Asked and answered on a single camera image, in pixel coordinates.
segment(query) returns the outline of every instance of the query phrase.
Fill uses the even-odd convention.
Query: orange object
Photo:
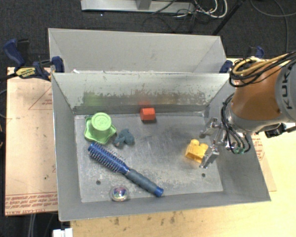
[[[154,108],[141,108],[140,118],[142,121],[155,120],[156,112]]]

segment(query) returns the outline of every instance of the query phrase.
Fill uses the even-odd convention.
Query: cardboard sheet
[[[50,82],[7,81],[6,216],[58,210],[52,115]]]

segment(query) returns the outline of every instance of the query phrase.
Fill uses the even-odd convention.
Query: blue clamp
[[[46,71],[44,67],[53,66],[53,72],[63,73],[65,66],[63,60],[59,56],[52,57],[51,61],[35,61],[31,66],[25,66],[27,63],[17,49],[17,40],[11,39],[4,46],[5,54],[17,63],[14,69],[15,75],[23,79],[38,78],[50,81],[50,72]]]

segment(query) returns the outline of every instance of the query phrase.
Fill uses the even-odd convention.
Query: brush handle
[[[130,169],[125,176],[133,181],[135,184],[139,185],[143,189],[147,190],[148,192],[155,194],[156,197],[160,197],[163,193],[163,189],[157,186],[154,182],[149,180],[147,177],[143,176],[142,174],[138,173],[134,169]]]

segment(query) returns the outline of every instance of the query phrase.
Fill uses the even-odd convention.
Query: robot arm
[[[265,132],[272,137],[285,131],[284,123],[296,124],[296,52],[270,60],[238,60],[229,75],[235,92],[223,103],[221,121],[212,118],[200,134],[204,137],[218,128],[201,167],[218,156],[218,146],[243,154],[251,147],[249,134]]]

